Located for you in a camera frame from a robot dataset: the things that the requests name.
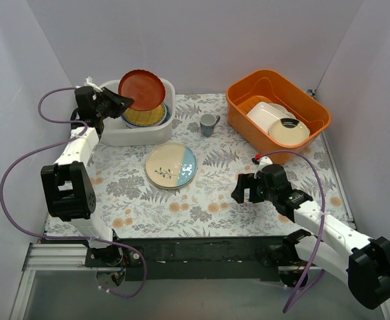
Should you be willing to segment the red-brown plastic plate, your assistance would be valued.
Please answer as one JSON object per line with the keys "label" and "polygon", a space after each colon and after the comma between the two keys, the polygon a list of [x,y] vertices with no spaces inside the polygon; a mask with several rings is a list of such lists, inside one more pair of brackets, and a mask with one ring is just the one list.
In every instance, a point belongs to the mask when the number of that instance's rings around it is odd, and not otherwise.
{"label": "red-brown plastic plate", "polygon": [[136,69],[121,78],[118,94],[133,100],[131,109],[149,111],[162,104],[166,90],[158,76],[150,71]]}

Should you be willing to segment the cream and blue plate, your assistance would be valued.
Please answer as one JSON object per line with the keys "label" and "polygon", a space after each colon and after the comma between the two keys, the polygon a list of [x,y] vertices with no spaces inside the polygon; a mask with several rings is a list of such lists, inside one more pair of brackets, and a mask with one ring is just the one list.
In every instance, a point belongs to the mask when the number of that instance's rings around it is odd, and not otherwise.
{"label": "cream and blue plate", "polygon": [[178,189],[190,183],[197,171],[194,152],[181,143],[170,142],[154,148],[147,156],[145,172],[157,187]]}

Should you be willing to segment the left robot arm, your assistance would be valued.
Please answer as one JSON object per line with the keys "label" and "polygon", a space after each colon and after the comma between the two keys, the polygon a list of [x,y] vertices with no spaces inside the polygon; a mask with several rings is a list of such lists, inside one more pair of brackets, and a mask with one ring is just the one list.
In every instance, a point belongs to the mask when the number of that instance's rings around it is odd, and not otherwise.
{"label": "left robot arm", "polygon": [[78,87],[74,91],[77,108],[70,116],[71,139],[52,165],[41,170],[41,180],[52,217],[72,225],[87,238],[96,259],[110,267],[122,262],[123,250],[113,243],[115,232],[95,213],[96,195],[86,166],[104,130],[103,120],[122,116],[134,102],[107,88]]}

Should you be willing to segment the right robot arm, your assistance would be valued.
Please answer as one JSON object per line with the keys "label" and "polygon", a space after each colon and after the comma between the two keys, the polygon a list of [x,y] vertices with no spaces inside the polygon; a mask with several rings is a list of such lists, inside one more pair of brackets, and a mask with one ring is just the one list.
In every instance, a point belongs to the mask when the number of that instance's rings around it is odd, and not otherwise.
{"label": "right robot arm", "polygon": [[256,173],[240,174],[231,196],[243,203],[269,201],[282,216],[300,225],[302,230],[285,240],[284,260],[298,265],[303,260],[334,275],[346,284],[358,302],[374,309],[390,298],[390,241],[374,239],[326,215],[313,198],[292,188],[282,166],[268,158]]}

